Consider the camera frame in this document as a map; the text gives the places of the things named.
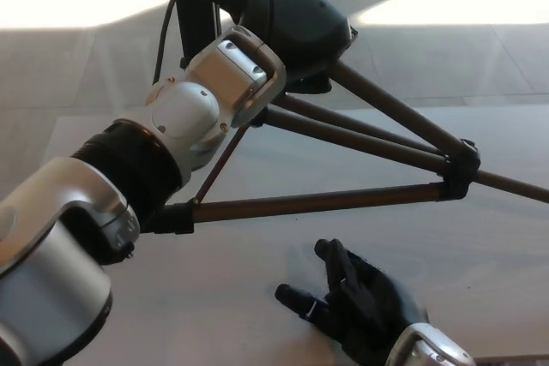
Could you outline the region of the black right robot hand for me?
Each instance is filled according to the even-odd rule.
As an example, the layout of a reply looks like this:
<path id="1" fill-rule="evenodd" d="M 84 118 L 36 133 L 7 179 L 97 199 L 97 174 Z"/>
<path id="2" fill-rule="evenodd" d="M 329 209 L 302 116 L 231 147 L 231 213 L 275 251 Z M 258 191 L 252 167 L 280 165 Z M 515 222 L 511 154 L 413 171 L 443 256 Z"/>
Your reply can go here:
<path id="1" fill-rule="evenodd" d="M 359 365 L 384 365 L 402 332 L 427 323 L 426 309 L 409 289 L 333 239 L 314 246 L 324 262 L 329 292 L 319 299 L 280 284 L 274 293 L 282 305 L 335 340 Z"/>

